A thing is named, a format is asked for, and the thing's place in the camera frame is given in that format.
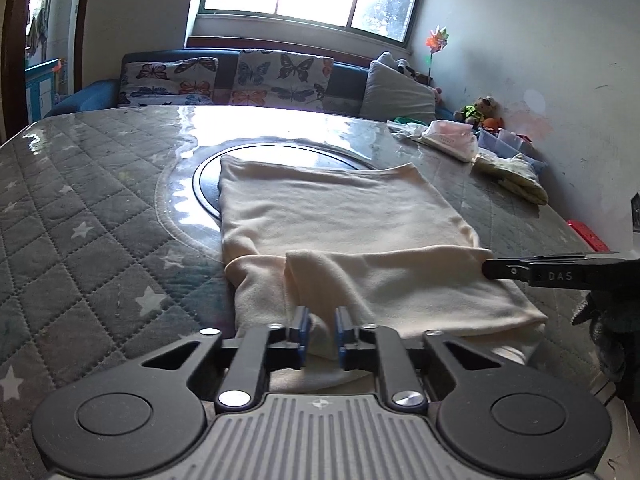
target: cream towel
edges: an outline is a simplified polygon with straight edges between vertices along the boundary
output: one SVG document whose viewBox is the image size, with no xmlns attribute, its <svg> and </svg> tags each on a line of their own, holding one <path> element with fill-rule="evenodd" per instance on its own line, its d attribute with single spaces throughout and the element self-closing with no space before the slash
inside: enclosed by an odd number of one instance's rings
<svg viewBox="0 0 640 480">
<path fill-rule="evenodd" d="M 226 276 L 239 332 L 309 307 L 303 372 L 272 386 L 309 391 L 361 374 L 337 369 L 334 309 L 418 338 L 439 328 L 524 363 L 546 317 L 513 282 L 490 281 L 478 235 L 412 164 L 382 171 L 292 168 L 222 158 Z"/>
</svg>

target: mattress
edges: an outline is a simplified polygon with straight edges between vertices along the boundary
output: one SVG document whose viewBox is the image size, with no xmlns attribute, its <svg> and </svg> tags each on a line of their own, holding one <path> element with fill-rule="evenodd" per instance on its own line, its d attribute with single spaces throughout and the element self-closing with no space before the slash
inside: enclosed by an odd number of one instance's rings
<svg viewBox="0 0 640 480">
<path fill-rule="evenodd" d="M 412 162 L 495 256 L 587 250 L 551 207 L 523 202 L 436 150 L 399 142 L 384 124 L 228 108 L 57 116 L 0 148 L 2 478 L 44 474 L 30 418 L 55 388 L 200 328 L 233 335 L 220 231 L 191 185 L 216 150 L 264 135 L 304 137 L 377 168 Z M 570 325 L 583 293 L 520 286 L 549 318 L 531 364 L 592 387 L 598 367 L 587 329 Z"/>
</svg>

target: gray pillow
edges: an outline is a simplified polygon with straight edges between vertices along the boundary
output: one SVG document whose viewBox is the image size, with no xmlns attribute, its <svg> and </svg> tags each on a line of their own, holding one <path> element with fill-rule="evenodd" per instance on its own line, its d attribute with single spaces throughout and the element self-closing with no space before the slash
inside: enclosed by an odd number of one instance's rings
<svg viewBox="0 0 640 480">
<path fill-rule="evenodd" d="M 410 117 L 429 124 L 436 118 L 436 99 L 428 86 L 372 61 L 360 117 L 373 121 Z"/>
</svg>

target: blue cabinet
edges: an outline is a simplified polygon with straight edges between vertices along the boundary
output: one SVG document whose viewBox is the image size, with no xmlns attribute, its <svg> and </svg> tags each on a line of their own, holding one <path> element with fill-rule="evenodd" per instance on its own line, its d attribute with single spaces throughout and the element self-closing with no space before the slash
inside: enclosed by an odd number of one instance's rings
<svg viewBox="0 0 640 480">
<path fill-rule="evenodd" d="M 53 108 L 55 73 L 59 69 L 60 60 L 52 59 L 24 71 L 29 124 L 39 121 Z"/>
</svg>

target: window frame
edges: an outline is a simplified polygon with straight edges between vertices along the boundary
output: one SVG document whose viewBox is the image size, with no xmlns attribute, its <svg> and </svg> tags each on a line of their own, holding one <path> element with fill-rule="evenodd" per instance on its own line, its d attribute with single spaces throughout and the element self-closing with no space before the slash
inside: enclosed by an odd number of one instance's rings
<svg viewBox="0 0 640 480">
<path fill-rule="evenodd" d="M 293 16 L 277 14 L 276 12 L 270 13 L 270 12 L 253 12 L 250 10 L 206 9 L 204 7 L 205 1 L 206 0 L 200 0 L 200 9 L 198 10 L 199 14 L 226 14 L 226 15 L 232 15 L 232 16 L 233 15 L 251 16 L 254 18 L 267 18 L 267 19 L 274 19 L 274 20 L 283 20 L 286 22 L 303 23 L 305 25 L 314 25 L 316 27 L 326 27 L 326 28 L 332 28 L 334 30 L 341 30 L 343 32 L 350 32 L 351 34 L 357 34 L 359 36 L 364 36 L 365 38 L 371 38 L 372 40 L 383 41 L 384 43 L 389 43 L 400 48 L 406 48 L 409 45 L 412 33 L 414 31 L 415 20 L 417 18 L 417 7 L 418 7 L 417 4 L 420 2 L 420 0 L 414 1 L 414 6 L 411 9 L 409 22 L 407 24 L 406 32 L 404 34 L 404 40 L 398 41 L 398 40 L 394 40 L 393 38 L 388 38 L 380 34 L 369 32 L 368 30 L 361 30 L 360 28 L 351 26 L 351 23 L 353 23 L 353 16 L 355 14 L 356 4 L 358 0 L 353 0 L 351 3 L 351 9 L 350 9 L 349 17 L 347 20 L 347 25 L 345 27 L 341 25 L 332 25 L 331 23 L 315 22 L 313 20 L 304 20 L 302 18 L 294 18 Z M 276 0 L 276 10 L 278 9 L 279 2 L 280 0 Z"/>
</svg>

